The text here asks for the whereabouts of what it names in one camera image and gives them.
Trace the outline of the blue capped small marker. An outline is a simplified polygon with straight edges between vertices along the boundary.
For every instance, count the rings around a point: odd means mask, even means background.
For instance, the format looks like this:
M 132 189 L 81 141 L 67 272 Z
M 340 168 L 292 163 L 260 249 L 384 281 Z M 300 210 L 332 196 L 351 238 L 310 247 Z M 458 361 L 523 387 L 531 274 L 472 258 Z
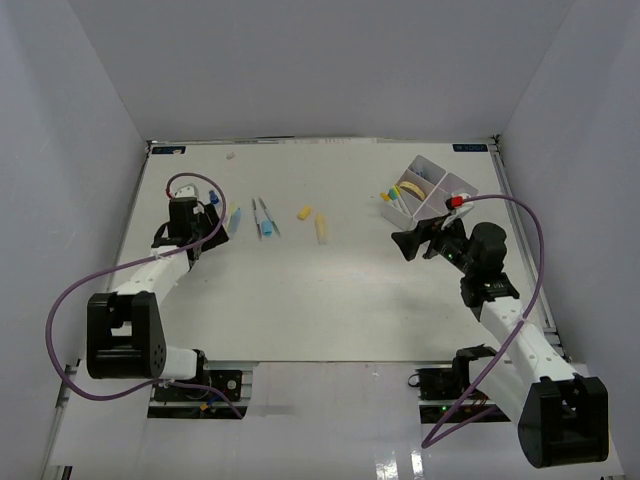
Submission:
M 209 191 L 209 202 L 211 205 L 219 205 L 221 203 L 220 197 L 215 190 Z

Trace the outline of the light blue marker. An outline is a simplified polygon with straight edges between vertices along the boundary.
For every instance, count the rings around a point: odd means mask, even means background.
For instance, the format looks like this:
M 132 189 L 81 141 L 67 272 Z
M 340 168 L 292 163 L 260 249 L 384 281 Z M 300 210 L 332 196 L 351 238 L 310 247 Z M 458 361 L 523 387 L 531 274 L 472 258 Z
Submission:
M 269 220 L 263 220 L 261 222 L 261 231 L 264 237 L 270 237 L 273 233 L 272 223 Z

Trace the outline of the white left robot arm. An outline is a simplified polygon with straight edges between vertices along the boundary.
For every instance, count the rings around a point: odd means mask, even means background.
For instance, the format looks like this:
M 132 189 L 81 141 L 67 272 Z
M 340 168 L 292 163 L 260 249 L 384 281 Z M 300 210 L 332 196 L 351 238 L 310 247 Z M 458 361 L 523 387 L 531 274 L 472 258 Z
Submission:
M 194 197 L 169 201 L 169 220 L 156 231 L 151 261 L 110 293 L 87 304 L 86 365 L 93 379 L 177 380 L 188 398 L 211 387 L 198 349 L 168 345 L 160 306 L 201 255 L 228 241 L 216 208 Z

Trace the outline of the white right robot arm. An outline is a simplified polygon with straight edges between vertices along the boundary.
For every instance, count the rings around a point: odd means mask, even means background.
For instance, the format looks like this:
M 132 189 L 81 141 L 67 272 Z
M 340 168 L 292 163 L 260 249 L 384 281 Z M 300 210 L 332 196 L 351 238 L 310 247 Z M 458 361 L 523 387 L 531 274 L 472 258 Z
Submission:
M 480 392 L 517 428 L 535 468 L 603 462 L 609 456 L 608 392 L 597 377 L 580 374 L 528 322 L 518 291 L 504 273 L 505 231 L 489 222 L 467 233 L 461 221 L 420 221 L 391 236 L 403 257 L 440 256 L 462 274 L 461 297 L 500 347 L 466 347 L 452 361 L 451 384 L 461 397 Z

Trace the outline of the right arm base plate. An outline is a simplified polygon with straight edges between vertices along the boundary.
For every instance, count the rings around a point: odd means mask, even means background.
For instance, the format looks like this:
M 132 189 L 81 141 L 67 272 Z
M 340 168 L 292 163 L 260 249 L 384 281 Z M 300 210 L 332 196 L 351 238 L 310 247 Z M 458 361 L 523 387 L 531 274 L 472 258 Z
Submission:
M 407 385 L 418 391 L 421 423 L 435 425 L 470 385 L 469 363 L 472 360 L 494 356 L 495 353 L 495 349 L 485 345 L 467 347 L 458 350 L 449 364 L 417 368 L 408 377 Z M 485 394 L 475 390 L 447 420 L 447 424 L 460 423 L 480 413 L 484 413 L 485 416 L 479 423 L 508 420 Z

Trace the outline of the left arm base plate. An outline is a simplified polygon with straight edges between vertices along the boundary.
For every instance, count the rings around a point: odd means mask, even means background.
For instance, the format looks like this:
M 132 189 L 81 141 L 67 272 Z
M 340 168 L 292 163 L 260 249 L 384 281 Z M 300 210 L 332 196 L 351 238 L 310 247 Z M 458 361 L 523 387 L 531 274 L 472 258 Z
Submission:
M 152 389 L 148 418 L 174 420 L 239 420 L 248 409 L 251 381 L 242 370 L 204 370 L 202 380 L 210 388 L 185 389 L 160 386 Z

